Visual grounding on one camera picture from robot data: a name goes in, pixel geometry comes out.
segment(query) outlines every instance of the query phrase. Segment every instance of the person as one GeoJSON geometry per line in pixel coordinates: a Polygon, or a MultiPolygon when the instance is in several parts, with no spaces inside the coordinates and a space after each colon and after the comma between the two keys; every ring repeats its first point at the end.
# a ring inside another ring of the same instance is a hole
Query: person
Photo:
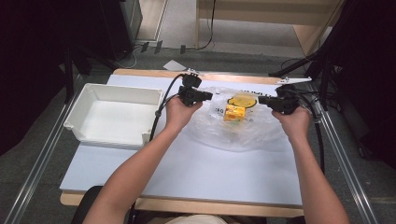
{"type": "MultiPolygon", "coordinates": [[[[144,190],[166,150],[201,106],[202,103],[195,103],[188,107],[178,97],[171,99],[166,105],[163,130],[111,175],[84,223],[123,223],[126,213],[144,190]]],[[[273,115],[279,119],[294,151],[306,223],[348,223],[343,205],[321,172],[308,144],[310,116],[307,110],[298,107],[291,115],[275,111],[273,115]]],[[[209,216],[200,218],[206,223],[213,221],[209,216]]],[[[217,217],[215,221],[225,223],[217,217]]]]}

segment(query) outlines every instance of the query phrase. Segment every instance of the white plastic bin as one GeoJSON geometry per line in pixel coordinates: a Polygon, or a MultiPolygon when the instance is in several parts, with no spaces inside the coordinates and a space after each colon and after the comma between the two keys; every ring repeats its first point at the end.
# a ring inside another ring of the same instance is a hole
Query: white plastic bin
{"type": "Polygon", "coordinates": [[[64,127],[81,142],[143,146],[162,96],[162,90],[88,83],[64,127]]]}

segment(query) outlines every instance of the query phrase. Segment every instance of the white tabletop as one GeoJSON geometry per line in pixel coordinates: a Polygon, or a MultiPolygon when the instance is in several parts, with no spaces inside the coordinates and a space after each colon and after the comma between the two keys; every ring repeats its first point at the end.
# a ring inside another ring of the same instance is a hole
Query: white tabletop
{"type": "MultiPolygon", "coordinates": [[[[163,89],[171,78],[112,75],[108,85],[163,89]]],[[[175,83],[172,92],[180,86],[175,83]]],[[[201,87],[227,87],[275,94],[276,86],[203,81],[201,87]]],[[[163,128],[165,113],[157,127],[163,128]]],[[[85,191],[105,184],[112,172],[135,153],[133,149],[80,144],[60,188],[85,191]]],[[[220,150],[191,137],[178,136],[150,179],[142,196],[197,201],[301,205],[294,157],[286,135],[261,149],[246,152],[220,150]]]]}

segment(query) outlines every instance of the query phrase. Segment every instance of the yellow object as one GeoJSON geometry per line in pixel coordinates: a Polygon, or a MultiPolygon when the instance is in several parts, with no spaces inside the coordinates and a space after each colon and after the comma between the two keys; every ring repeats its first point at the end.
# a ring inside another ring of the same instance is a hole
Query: yellow object
{"type": "Polygon", "coordinates": [[[244,108],[251,108],[257,104],[256,97],[251,94],[238,93],[233,98],[227,101],[229,105],[242,106],[244,108]]]}
{"type": "Polygon", "coordinates": [[[245,118],[246,109],[242,106],[227,105],[225,107],[224,121],[241,121],[245,118]]]}

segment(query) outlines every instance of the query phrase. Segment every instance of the chair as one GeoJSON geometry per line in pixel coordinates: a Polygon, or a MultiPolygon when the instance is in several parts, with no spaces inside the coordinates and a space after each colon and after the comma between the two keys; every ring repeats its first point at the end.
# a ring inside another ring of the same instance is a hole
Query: chair
{"type": "MultiPolygon", "coordinates": [[[[88,189],[88,191],[84,194],[84,197],[81,200],[81,203],[78,205],[78,208],[76,210],[76,213],[73,216],[73,219],[71,221],[71,224],[81,224],[85,216],[87,216],[88,211],[90,211],[90,208],[95,201],[96,197],[98,196],[100,190],[102,189],[103,186],[93,186],[92,188],[88,189]]],[[[135,216],[135,210],[134,210],[134,204],[131,206],[131,209],[129,212],[125,215],[125,224],[133,224],[134,223],[134,216],[135,216]]]]}

